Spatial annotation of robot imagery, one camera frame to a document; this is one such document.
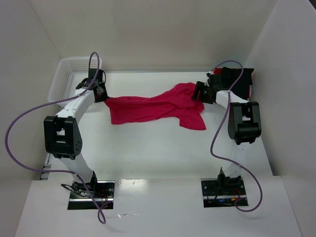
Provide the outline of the crimson red t shirt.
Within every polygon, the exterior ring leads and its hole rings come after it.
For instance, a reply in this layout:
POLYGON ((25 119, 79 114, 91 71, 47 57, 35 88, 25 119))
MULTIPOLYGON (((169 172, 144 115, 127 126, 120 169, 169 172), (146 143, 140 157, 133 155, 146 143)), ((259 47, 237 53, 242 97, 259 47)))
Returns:
POLYGON ((181 127, 202 131, 206 130, 201 116, 204 105, 192 99, 194 90, 195 84, 192 82, 179 83, 155 97, 111 97, 104 103, 110 110, 114 125, 177 118, 181 127))

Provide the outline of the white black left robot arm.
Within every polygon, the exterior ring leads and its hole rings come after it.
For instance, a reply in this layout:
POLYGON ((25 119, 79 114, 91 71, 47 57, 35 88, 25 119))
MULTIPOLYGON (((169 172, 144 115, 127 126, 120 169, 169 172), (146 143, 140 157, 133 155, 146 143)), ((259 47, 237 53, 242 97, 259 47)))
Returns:
POLYGON ((76 87, 76 99, 55 116, 47 116, 43 122, 46 151, 73 172, 74 188, 77 190, 84 189, 83 183, 91 192, 97 188, 96 174, 88 167, 81 153, 83 141, 79 121, 92 104, 109 98, 105 81, 103 70, 88 70, 88 77, 76 87))

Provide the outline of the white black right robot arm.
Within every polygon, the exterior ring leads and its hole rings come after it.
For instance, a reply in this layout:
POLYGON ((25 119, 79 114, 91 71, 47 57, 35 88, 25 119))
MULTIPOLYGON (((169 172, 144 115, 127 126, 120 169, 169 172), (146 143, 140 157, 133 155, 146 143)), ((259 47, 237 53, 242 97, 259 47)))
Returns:
POLYGON ((233 82, 225 82, 221 74, 207 73, 207 81, 198 81, 192 98, 207 104, 216 103, 225 108, 225 113, 219 128, 215 132, 211 142, 211 154, 220 160, 230 163, 226 169, 221 169, 219 174, 220 187, 237 185, 241 181, 242 171, 247 169, 242 164, 245 160, 247 150, 251 144, 260 137, 262 127, 260 108, 257 102, 250 102, 233 92, 232 86, 236 81, 242 79, 237 76, 233 82), (222 129, 224 122, 228 121, 228 136, 235 145, 229 158, 214 153, 215 141, 222 129))

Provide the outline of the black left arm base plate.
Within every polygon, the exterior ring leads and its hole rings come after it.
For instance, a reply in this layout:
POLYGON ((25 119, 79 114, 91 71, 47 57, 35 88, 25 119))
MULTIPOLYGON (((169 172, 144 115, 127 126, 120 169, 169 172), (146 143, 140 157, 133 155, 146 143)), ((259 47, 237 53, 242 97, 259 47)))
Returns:
MULTIPOLYGON (((70 191, 68 210, 91 210, 97 209, 88 192, 82 184, 73 182, 71 185, 61 184, 63 188, 70 191)), ((98 206, 102 209, 113 209, 115 181, 98 181, 95 191, 90 190, 98 206)))

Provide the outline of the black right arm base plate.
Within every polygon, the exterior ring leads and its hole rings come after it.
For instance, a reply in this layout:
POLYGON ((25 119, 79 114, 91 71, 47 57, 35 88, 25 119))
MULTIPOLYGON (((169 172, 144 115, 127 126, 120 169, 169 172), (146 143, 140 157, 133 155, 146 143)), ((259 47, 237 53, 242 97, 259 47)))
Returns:
POLYGON ((201 179, 204 208, 248 206, 243 179, 230 179, 228 184, 219 184, 218 179, 201 179))

